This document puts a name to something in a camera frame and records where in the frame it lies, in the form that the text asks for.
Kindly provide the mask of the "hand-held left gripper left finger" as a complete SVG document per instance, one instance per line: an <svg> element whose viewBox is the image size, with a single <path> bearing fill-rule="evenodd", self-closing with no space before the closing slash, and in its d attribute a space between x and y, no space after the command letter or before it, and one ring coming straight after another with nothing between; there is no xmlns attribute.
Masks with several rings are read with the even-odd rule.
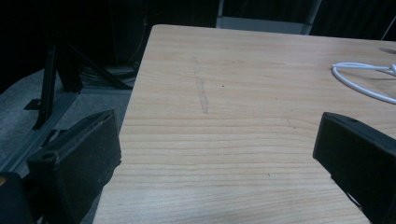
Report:
<svg viewBox="0 0 396 224"><path fill-rule="evenodd" d="M49 224L79 224L120 165L115 112L90 115L27 159Z"/></svg>

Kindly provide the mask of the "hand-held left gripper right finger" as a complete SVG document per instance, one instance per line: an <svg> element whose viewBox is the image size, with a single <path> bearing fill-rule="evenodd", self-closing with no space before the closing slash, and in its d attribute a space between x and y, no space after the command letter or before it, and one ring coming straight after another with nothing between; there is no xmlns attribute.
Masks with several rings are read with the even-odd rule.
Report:
<svg viewBox="0 0 396 224"><path fill-rule="evenodd" d="M396 224L396 139L325 112L313 158L372 224Z"/></svg>

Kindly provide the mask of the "black metal stand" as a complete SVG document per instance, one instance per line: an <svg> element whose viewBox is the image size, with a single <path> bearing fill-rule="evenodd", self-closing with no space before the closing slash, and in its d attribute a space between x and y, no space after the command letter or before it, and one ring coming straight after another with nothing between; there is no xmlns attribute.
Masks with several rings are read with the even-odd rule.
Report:
<svg viewBox="0 0 396 224"><path fill-rule="evenodd" d="M34 130L43 127L54 114L53 100L56 75L59 75L66 92L79 93L82 90L82 81L78 72L79 62L87 64L115 89L131 90L133 88L84 55L72 44L50 43L46 53L40 98L34 99L28 104L28 106L33 107L33 110L38 111L33 126Z"/></svg>

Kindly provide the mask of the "grey floor rail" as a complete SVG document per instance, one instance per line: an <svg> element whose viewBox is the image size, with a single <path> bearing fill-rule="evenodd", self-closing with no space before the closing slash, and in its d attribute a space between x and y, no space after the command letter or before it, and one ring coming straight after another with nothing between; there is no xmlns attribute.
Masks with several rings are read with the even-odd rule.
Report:
<svg viewBox="0 0 396 224"><path fill-rule="evenodd" d="M63 93L55 102L52 114L40 126L40 128L33 129L26 134L21 143L17 145L16 151L13 152L5 161L0 162L0 171L20 173L24 169L25 160L40 148L53 127L77 97L78 95L73 92Z"/></svg>

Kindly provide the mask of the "grey metal frame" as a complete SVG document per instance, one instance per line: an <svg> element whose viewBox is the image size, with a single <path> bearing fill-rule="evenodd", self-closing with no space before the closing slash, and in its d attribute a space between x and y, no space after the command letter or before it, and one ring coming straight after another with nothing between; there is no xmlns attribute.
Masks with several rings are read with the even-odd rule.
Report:
<svg viewBox="0 0 396 224"><path fill-rule="evenodd" d="M309 35L322 0L219 0L216 27Z"/></svg>

